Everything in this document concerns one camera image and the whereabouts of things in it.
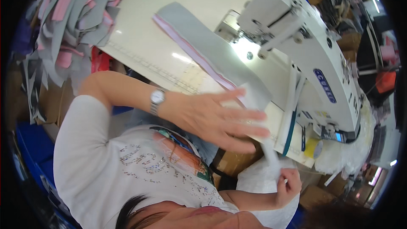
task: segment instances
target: graphic print on shirt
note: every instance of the graphic print on shirt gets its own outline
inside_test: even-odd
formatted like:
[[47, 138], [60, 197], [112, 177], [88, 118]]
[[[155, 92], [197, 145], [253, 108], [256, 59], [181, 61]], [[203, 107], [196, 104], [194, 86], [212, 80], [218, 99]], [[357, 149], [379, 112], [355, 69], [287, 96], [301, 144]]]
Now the graphic print on shirt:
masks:
[[150, 129], [155, 131], [153, 139], [161, 143], [160, 147], [163, 148], [170, 163], [213, 185], [213, 178], [209, 173], [208, 166], [200, 157], [195, 155], [193, 148], [184, 138], [159, 126], [152, 126]]

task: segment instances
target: woman's arm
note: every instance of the woman's arm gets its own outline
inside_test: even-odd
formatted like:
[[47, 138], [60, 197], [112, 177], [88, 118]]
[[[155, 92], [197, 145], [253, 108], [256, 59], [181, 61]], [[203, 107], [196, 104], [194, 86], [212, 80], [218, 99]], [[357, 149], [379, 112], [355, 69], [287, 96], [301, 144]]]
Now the woman's arm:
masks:
[[[91, 74], [82, 84], [79, 94], [90, 95], [110, 111], [112, 106], [129, 106], [150, 112], [150, 95], [156, 87], [114, 72]], [[264, 112], [227, 109], [221, 102], [244, 95], [243, 89], [222, 94], [185, 95], [165, 92], [165, 101], [158, 108], [158, 116], [183, 130], [221, 147], [240, 153], [254, 152], [252, 143], [231, 137], [257, 135], [266, 137], [268, 129], [239, 123], [239, 120], [265, 120]]]
[[219, 191], [224, 201], [236, 205], [240, 211], [281, 209], [300, 193], [300, 174], [296, 169], [281, 169], [277, 193], [255, 194], [239, 190]]

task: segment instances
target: wristwatch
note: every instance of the wristwatch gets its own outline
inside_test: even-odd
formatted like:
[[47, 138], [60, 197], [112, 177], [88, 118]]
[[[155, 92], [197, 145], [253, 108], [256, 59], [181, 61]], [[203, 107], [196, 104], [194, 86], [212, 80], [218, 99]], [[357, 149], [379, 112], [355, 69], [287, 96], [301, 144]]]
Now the wristwatch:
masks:
[[151, 100], [150, 113], [153, 114], [154, 116], [158, 116], [158, 107], [165, 100], [164, 93], [165, 93], [164, 89], [158, 88], [154, 90], [150, 95]]

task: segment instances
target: blue brand label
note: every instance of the blue brand label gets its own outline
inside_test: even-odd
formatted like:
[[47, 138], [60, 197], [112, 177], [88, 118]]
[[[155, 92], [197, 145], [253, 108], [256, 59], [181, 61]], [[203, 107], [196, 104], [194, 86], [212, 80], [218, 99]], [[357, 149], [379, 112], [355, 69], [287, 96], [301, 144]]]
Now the blue brand label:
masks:
[[336, 99], [333, 96], [332, 90], [330, 89], [329, 84], [326, 81], [325, 76], [323, 75], [322, 71], [315, 68], [314, 74], [317, 76], [317, 79], [318, 79], [319, 83], [321, 84], [323, 90], [325, 91], [329, 101], [333, 104], [336, 104]]

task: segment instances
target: sewing machine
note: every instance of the sewing machine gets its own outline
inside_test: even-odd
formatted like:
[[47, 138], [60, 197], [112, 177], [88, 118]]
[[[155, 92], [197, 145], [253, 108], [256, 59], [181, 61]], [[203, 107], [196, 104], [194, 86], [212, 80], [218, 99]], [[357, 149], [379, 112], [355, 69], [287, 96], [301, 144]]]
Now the sewing machine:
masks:
[[285, 53], [297, 69], [297, 81], [301, 75], [307, 78], [297, 123], [311, 123], [321, 139], [351, 143], [357, 138], [363, 95], [355, 71], [336, 43], [340, 36], [328, 30], [306, 0], [252, 0], [240, 15], [230, 11], [215, 33], [231, 43], [272, 94], [280, 95], [273, 102], [282, 109], [287, 100], [281, 99], [281, 87], [267, 69], [281, 68], [287, 75], [284, 64], [268, 57], [273, 49]]

